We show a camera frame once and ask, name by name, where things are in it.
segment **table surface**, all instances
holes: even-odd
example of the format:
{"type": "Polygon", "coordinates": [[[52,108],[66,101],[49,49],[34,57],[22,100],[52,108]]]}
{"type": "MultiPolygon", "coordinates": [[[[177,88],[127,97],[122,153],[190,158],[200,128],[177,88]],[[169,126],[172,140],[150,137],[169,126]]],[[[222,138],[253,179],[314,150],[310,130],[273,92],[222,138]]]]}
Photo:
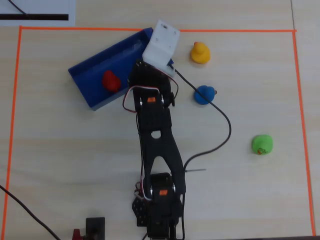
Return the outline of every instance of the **table surface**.
{"type": "MultiPolygon", "coordinates": [[[[297,51],[315,229],[320,223],[320,137],[317,66],[320,40],[316,0],[78,0],[77,27],[153,27],[159,18],[180,29],[297,29],[297,51]]],[[[1,27],[0,184],[5,186],[18,27],[1,27]]],[[[139,180],[135,115],[119,98],[90,110],[67,69],[133,34],[131,31],[23,30],[16,88],[10,191],[61,239],[71,239],[87,217],[106,218],[106,239],[139,240],[131,210],[139,180]]],[[[232,135],[217,152],[196,158],[186,174],[187,240],[310,236],[306,157],[291,32],[184,32],[175,67],[194,85],[211,85],[230,118],[232,135]],[[195,41],[211,50],[206,66],[190,62],[195,41]],[[270,134],[273,152],[251,152],[255,135],[270,134]]],[[[172,132],[183,161],[217,146],[228,134],[224,117],[192,101],[178,76],[172,132]]],[[[155,160],[154,172],[167,171],[155,160]]],[[[0,198],[0,206],[5,198],[0,198]]],[[[6,240],[52,239],[8,199],[6,240]]],[[[181,225],[178,235],[181,236],[181,225]]]]}

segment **rubber duck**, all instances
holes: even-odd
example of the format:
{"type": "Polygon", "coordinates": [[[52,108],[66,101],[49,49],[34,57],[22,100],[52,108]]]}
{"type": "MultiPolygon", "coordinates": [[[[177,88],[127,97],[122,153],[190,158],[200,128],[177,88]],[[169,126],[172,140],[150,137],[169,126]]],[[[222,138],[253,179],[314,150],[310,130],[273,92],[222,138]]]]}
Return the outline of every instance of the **rubber duck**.
{"type": "Polygon", "coordinates": [[[272,151],[274,141],[270,135],[258,135],[252,140],[252,150],[258,155],[266,155],[272,151]]]}
{"type": "MultiPolygon", "coordinates": [[[[198,87],[197,90],[210,102],[214,100],[215,95],[217,94],[217,91],[212,86],[202,85],[198,87]]],[[[209,104],[209,102],[203,99],[197,92],[194,92],[193,97],[194,97],[194,100],[200,105],[209,104]]]]}
{"type": "Polygon", "coordinates": [[[102,85],[109,92],[117,93],[121,89],[121,80],[112,71],[107,70],[103,74],[102,85]]]}
{"type": "Polygon", "coordinates": [[[198,64],[206,64],[210,60],[210,49],[203,42],[196,41],[191,50],[191,58],[198,64]]]}

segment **red object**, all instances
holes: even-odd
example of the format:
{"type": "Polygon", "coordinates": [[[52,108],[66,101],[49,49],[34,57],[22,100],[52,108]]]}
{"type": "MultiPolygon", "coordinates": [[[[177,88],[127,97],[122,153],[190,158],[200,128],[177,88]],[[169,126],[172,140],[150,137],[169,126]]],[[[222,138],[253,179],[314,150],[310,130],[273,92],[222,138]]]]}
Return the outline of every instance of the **red object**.
{"type": "Polygon", "coordinates": [[[108,91],[117,93],[121,88],[121,80],[110,70],[105,71],[102,78],[102,85],[108,91]]]}
{"type": "Polygon", "coordinates": [[[80,229],[73,229],[72,240],[83,240],[84,238],[80,235],[80,229]]]}

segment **blue rubber duck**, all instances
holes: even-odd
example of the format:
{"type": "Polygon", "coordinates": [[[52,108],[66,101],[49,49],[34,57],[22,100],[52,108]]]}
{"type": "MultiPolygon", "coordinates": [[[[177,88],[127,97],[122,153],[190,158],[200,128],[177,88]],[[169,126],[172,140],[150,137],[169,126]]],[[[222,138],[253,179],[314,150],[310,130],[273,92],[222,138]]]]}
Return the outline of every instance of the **blue rubber duck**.
{"type": "MultiPolygon", "coordinates": [[[[212,86],[202,85],[197,88],[197,90],[210,102],[212,102],[217,94],[217,91],[212,86]]],[[[194,92],[194,100],[200,105],[207,105],[209,102],[204,100],[198,93],[194,92]]]]}

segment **black stripe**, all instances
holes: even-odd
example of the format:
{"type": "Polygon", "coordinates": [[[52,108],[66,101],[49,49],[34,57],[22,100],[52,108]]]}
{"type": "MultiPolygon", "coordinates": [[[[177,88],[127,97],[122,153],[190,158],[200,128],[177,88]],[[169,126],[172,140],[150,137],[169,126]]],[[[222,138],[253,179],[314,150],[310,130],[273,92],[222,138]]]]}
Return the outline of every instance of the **black stripe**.
{"type": "Polygon", "coordinates": [[[57,20],[68,21],[69,14],[0,14],[0,20],[57,20]]]}

